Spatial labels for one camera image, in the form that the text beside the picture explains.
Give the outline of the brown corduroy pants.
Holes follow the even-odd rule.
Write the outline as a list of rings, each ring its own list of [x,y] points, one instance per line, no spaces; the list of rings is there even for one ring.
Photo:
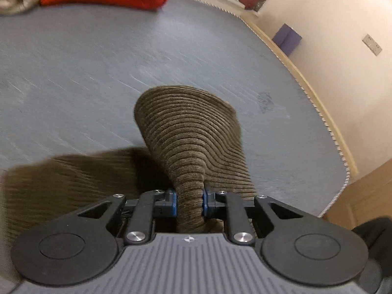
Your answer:
[[[139,97],[134,118],[144,147],[58,155],[8,170],[1,177],[5,243],[110,195],[137,198],[170,188],[181,233],[220,232],[218,220],[202,217],[203,189],[256,194],[236,112],[219,97],[190,86],[158,86]]]

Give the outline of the purple folded mat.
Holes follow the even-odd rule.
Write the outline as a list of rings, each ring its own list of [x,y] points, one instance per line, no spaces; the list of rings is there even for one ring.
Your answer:
[[[301,40],[302,37],[287,24],[283,24],[272,38],[272,41],[286,56],[290,56],[292,54],[295,48],[300,44]]]

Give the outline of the wooden bed frame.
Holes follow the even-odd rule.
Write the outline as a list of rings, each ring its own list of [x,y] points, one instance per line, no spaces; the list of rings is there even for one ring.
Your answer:
[[[257,26],[255,21],[249,14],[243,14],[240,16],[240,18],[248,26],[248,28],[251,29],[266,44],[267,47],[269,47],[269,49],[276,55],[280,62],[283,63],[286,69],[290,72],[290,74],[294,77],[294,79],[306,93],[309,100],[312,102],[315,109],[321,116],[323,122],[325,123],[327,128],[330,129],[333,140],[336,142],[337,147],[342,152],[341,157],[343,158],[343,162],[347,165],[350,174],[354,177],[357,176],[359,174],[359,170],[354,160],[354,157],[349,150],[349,147],[345,142],[341,131],[332,119],[321,99],[319,99],[319,96],[316,94],[313,87],[310,85],[304,75],[298,70],[298,68],[294,65],[294,63],[272,41],[272,39]]]

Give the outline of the wall switch plate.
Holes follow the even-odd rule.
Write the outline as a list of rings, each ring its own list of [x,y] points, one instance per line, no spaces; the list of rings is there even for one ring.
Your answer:
[[[380,47],[380,45],[369,34],[366,34],[366,36],[363,37],[362,42],[375,56],[378,56],[381,53],[382,47]]]

